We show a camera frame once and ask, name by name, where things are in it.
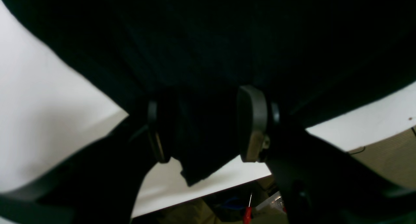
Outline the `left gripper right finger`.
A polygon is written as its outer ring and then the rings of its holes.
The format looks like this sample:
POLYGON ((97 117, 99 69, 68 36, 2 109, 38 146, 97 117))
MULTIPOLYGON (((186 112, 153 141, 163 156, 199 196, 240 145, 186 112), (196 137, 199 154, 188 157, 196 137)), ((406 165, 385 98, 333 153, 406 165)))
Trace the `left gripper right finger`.
POLYGON ((242 85, 237 132, 243 162, 264 162, 291 224, 409 224, 415 191, 309 134, 264 92, 242 85))

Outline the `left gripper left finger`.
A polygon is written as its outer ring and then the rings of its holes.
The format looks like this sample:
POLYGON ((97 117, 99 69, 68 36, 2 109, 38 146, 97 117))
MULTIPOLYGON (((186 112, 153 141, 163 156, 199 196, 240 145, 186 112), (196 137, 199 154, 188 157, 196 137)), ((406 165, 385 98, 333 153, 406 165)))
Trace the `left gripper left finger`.
POLYGON ((129 116, 39 178, 1 193, 1 217, 20 224, 128 224, 145 176, 171 157, 161 120, 161 104, 150 100, 145 116, 129 116))

